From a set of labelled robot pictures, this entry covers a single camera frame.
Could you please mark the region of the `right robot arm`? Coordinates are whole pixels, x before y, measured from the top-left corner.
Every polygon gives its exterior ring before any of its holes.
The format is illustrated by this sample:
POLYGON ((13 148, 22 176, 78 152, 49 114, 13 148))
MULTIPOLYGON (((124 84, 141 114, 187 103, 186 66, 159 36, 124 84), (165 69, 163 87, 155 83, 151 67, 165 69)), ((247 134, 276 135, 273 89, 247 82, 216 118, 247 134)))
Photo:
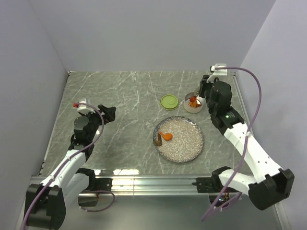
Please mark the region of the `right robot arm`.
POLYGON ((288 198, 295 179, 293 172, 277 164, 251 134, 243 117, 231 106, 231 86, 204 75, 198 95, 205 100, 213 125, 241 155, 236 169, 221 167, 212 172, 208 183, 197 179, 198 188, 206 187, 219 192, 213 201, 214 208, 229 206, 234 200, 221 198, 227 189, 248 195, 259 210, 288 198))

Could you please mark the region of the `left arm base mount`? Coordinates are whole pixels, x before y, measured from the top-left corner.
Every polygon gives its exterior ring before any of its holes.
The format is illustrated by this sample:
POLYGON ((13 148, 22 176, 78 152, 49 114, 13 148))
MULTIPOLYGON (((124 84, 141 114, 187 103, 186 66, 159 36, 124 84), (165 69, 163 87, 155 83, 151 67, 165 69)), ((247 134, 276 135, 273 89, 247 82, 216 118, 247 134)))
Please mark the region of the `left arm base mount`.
POLYGON ((80 209, 86 210, 86 207, 95 207, 101 194, 112 195, 111 203, 103 209, 89 210, 88 212, 104 211, 113 205, 113 203, 115 202, 115 195, 111 191, 113 179, 97 178, 94 170, 86 168, 80 168, 77 173, 81 173, 89 177, 89 185, 85 190, 82 191, 82 194, 93 195, 78 197, 78 204, 80 206, 80 209))

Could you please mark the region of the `orange fried nugget toy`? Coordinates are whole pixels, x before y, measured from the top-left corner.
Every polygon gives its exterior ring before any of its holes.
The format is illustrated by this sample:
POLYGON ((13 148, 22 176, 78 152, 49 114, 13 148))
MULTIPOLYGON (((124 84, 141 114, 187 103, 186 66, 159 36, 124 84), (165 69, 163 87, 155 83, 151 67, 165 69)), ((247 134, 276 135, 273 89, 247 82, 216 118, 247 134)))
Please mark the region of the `orange fried nugget toy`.
POLYGON ((200 103, 198 103, 198 101, 190 101, 189 102, 189 106, 190 107, 193 107, 193 108, 197 108, 197 107, 200 107, 201 106, 201 104, 200 103))

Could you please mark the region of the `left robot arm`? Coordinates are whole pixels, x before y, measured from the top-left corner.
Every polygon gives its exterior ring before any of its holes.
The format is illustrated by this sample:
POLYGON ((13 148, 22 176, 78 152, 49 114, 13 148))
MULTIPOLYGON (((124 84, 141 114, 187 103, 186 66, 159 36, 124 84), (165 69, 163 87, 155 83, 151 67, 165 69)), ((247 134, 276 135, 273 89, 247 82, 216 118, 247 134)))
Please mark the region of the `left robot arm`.
POLYGON ((26 227, 58 230, 64 222, 66 208, 81 192, 96 189, 94 170, 83 165, 90 158, 94 144, 99 140, 105 124, 113 122, 116 108, 98 105, 87 100, 74 103, 79 117, 74 120, 73 135, 63 160, 39 184, 27 188, 22 229, 26 227))

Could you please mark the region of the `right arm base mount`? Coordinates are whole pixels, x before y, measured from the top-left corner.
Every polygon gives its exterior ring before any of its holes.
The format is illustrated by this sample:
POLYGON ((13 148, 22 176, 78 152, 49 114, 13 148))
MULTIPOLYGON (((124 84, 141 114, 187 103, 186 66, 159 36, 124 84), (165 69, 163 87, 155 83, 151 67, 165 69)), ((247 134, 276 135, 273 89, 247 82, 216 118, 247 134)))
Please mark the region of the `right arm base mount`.
MULTIPOLYGON (((221 184, 218 175, 222 172, 229 170, 230 167, 224 166, 212 172, 211 177, 198 177, 196 178, 196 182, 193 182, 192 185, 197 187, 198 193, 219 193, 223 187, 221 184)), ((233 188, 226 188, 222 196, 219 198, 215 207, 219 207, 228 200, 230 200, 230 194, 232 192, 237 192, 237 190, 233 188)))

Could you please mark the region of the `orange drumstick toy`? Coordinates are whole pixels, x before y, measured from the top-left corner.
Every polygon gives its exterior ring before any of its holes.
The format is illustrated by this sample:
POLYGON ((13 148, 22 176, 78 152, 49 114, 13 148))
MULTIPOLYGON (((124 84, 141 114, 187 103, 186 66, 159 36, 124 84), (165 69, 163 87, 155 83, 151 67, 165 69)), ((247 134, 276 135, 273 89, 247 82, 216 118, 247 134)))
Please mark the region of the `orange drumstick toy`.
POLYGON ((196 101, 196 96, 192 96, 192 97, 190 97, 190 99, 189 99, 189 100, 190 100, 190 102, 192 102, 192 103, 193 103, 193 102, 195 102, 195 101, 196 101))

